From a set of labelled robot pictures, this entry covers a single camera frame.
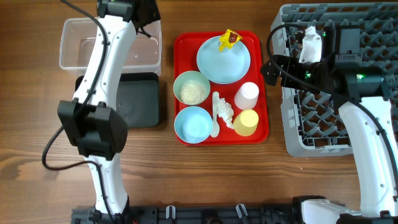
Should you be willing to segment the light blue plate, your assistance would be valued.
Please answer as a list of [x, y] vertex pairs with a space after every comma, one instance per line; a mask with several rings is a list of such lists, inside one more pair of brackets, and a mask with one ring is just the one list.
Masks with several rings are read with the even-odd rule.
[[238, 42], [232, 49], [218, 49], [219, 36], [206, 40], [197, 52], [199, 71], [217, 84], [231, 84], [242, 79], [251, 65], [248, 48]]

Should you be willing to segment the yellow plastic cup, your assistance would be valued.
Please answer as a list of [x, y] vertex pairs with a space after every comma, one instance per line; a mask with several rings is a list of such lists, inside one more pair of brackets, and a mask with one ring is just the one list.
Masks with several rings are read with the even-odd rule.
[[259, 115], [254, 110], [243, 110], [233, 121], [233, 128], [240, 136], [251, 136], [257, 129]]

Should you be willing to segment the white plastic spoon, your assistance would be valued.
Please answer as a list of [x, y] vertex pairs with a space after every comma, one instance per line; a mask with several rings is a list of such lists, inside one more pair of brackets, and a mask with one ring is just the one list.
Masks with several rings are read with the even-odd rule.
[[210, 136], [213, 138], [216, 138], [219, 133], [220, 133], [220, 126], [217, 122], [217, 109], [218, 109], [218, 101], [220, 99], [220, 95], [217, 91], [214, 91], [212, 94], [212, 123], [213, 123], [213, 128], [210, 133]]

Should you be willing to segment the pale green bowl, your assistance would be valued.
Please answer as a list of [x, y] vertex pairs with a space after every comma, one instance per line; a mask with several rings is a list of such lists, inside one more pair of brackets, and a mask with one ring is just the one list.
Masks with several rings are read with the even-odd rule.
[[188, 106], [199, 105], [210, 94], [210, 81], [198, 71], [186, 71], [176, 77], [173, 91], [179, 102]]

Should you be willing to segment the white tissue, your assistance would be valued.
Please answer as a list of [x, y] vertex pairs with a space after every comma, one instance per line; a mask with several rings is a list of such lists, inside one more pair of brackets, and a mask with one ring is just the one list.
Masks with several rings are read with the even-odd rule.
[[224, 98], [220, 98], [218, 100], [217, 115], [225, 122], [228, 128], [234, 129], [233, 128], [234, 111], [232, 109], [232, 106]]

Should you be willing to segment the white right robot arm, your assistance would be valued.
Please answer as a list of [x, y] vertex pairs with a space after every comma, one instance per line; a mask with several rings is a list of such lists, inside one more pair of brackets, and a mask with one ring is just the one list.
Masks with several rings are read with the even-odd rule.
[[332, 97], [348, 132], [359, 177], [361, 204], [350, 211], [323, 197], [296, 197], [299, 223], [396, 223], [397, 144], [389, 87], [381, 68], [365, 67], [358, 26], [297, 26], [299, 58], [269, 55], [261, 67], [268, 85]]

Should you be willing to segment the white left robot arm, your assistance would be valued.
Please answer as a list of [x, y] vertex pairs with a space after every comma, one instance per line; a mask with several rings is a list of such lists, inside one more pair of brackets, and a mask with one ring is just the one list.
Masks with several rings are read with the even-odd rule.
[[96, 40], [88, 67], [70, 101], [58, 105], [62, 130], [91, 169], [96, 203], [91, 220], [129, 223], [129, 197], [120, 153], [127, 123], [116, 112], [119, 81], [128, 52], [144, 27], [160, 20], [155, 1], [98, 1]]

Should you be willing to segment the light blue bowl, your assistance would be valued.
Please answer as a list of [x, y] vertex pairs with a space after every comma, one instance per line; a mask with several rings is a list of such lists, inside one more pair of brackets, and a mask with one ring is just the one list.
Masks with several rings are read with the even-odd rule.
[[180, 140], [187, 144], [198, 144], [206, 140], [213, 129], [213, 120], [207, 110], [189, 106], [175, 117], [174, 130]]

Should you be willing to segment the yellow snack wrapper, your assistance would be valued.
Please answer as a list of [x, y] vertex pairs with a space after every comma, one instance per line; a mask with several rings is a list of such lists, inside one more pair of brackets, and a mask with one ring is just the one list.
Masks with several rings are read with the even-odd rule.
[[242, 39], [243, 38], [237, 32], [227, 29], [218, 39], [218, 50], [222, 52], [225, 48], [232, 49], [234, 44]]

